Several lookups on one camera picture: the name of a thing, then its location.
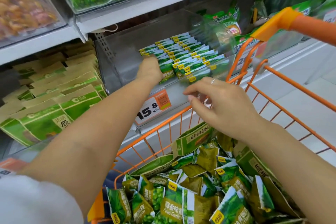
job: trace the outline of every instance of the shopping cart handle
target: shopping cart handle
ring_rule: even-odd
[[[336,46],[336,24],[328,23],[287,7],[256,30],[251,37],[268,41],[278,30],[297,31]]]

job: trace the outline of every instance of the hand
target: hand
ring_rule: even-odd
[[[143,61],[139,65],[136,78],[144,79],[155,86],[165,78],[165,76],[161,72],[158,59],[155,56],[144,56]]]
[[[220,80],[205,77],[186,88],[183,92],[195,112],[218,131],[247,143],[252,137],[258,137],[268,123],[255,110],[244,90]],[[207,104],[203,103],[208,96]]]

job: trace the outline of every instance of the forearm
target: forearm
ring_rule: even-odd
[[[270,167],[311,223],[333,222],[336,169],[277,124],[263,120],[250,147]]]
[[[136,79],[62,131],[21,174],[65,188],[87,214],[154,85]]]

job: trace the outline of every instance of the left arm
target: left arm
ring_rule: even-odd
[[[86,216],[138,111],[162,78],[157,59],[145,58],[134,81],[75,120],[19,174],[61,186]]]

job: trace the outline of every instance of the left hand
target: left hand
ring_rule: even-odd
[[[139,70],[136,75],[137,79],[144,79],[153,86],[158,84],[162,79],[165,78],[164,74],[161,72],[158,59],[155,56],[144,56],[143,61],[139,65]]]

